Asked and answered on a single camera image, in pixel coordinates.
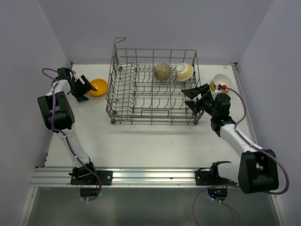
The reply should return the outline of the yellow bowl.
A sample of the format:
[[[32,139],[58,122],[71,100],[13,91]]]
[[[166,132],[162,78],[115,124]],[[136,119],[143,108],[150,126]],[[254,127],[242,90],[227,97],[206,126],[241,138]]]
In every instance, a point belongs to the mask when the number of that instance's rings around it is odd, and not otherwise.
[[[90,83],[96,89],[96,91],[95,90],[89,91],[89,94],[94,97],[102,96],[107,91],[108,84],[104,79],[94,79]]]

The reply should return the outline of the lime green bowl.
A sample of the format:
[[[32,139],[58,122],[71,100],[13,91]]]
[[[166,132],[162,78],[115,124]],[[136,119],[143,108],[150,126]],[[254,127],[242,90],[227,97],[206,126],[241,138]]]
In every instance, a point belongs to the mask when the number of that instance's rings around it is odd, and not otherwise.
[[[210,86],[210,89],[211,89],[212,92],[216,91],[216,85],[213,81],[209,84],[209,86]]]

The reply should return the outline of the beige bowl with sunflower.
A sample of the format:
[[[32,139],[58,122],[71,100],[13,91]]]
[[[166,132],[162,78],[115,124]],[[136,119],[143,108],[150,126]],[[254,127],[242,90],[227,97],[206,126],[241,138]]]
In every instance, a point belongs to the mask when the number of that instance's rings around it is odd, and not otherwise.
[[[227,87],[231,87],[232,86],[231,79],[227,75],[225,75],[225,74],[217,74],[217,75],[215,75],[213,77],[213,79],[211,80],[211,82],[212,81],[215,83],[215,85],[225,84],[225,85],[227,85]]]

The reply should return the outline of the grey wire dish rack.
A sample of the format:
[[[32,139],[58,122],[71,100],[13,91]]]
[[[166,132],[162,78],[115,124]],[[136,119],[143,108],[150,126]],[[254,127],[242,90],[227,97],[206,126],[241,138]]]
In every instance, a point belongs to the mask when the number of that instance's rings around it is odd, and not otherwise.
[[[125,48],[125,37],[115,38],[106,93],[106,112],[112,124],[197,125],[203,113],[194,114],[182,89],[200,86],[197,52],[193,49]],[[171,76],[154,76],[157,64],[166,63]],[[178,64],[194,68],[186,81],[176,79]]]

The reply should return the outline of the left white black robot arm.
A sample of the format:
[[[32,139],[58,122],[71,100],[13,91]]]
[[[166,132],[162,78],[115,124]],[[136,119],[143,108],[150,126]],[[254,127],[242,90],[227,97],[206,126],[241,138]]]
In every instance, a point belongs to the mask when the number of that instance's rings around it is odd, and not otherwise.
[[[70,176],[75,184],[96,185],[100,178],[94,164],[84,151],[75,131],[75,116],[68,102],[71,94],[78,102],[87,101],[89,91],[97,91],[82,75],[76,78],[71,69],[43,68],[42,73],[52,79],[51,90],[38,98],[38,105],[46,127],[57,134],[71,158],[73,169]]]

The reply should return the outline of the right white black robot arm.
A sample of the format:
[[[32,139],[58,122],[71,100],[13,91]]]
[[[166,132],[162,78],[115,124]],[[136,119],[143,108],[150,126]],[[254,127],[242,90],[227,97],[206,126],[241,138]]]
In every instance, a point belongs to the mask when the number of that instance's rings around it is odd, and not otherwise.
[[[194,112],[211,116],[211,128],[240,156],[238,184],[245,194],[268,192],[279,187],[276,155],[252,144],[230,116],[231,98],[228,94],[210,91],[209,84],[181,92],[188,100],[185,104]]]

